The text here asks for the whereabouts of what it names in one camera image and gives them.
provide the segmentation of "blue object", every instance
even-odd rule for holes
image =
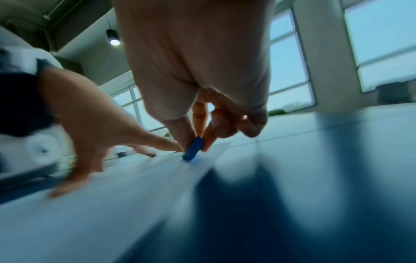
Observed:
[[[204,140],[201,137],[196,137],[195,140],[192,142],[191,146],[188,148],[188,151],[184,155],[182,155],[182,158],[185,161],[191,161],[195,158],[195,155],[203,146]]]

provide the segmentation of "blue crayon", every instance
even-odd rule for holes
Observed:
[[[182,158],[185,161],[191,161],[195,158],[195,155],[203,146],[204,140],[201,137],[196,137],[195,140],[192,142],[191,146],[189,147],[188,151],[184,155],[182,155]]]

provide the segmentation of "table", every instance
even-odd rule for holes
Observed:
[[[237,135],[120,262],[416,262],[416,106]]]

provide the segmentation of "white paper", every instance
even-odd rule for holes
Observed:
[[[227,148],[214,145],[191,162],[181,153],[113,166],[82,189],[50,190],[0,206],[1,263],[116,261],[196,186]]]

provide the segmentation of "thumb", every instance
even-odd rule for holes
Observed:
[[[173,138],[180,144],[183,152],[186,152],[196,138],[196,132],[187,115],[177,119],[162,122]]]

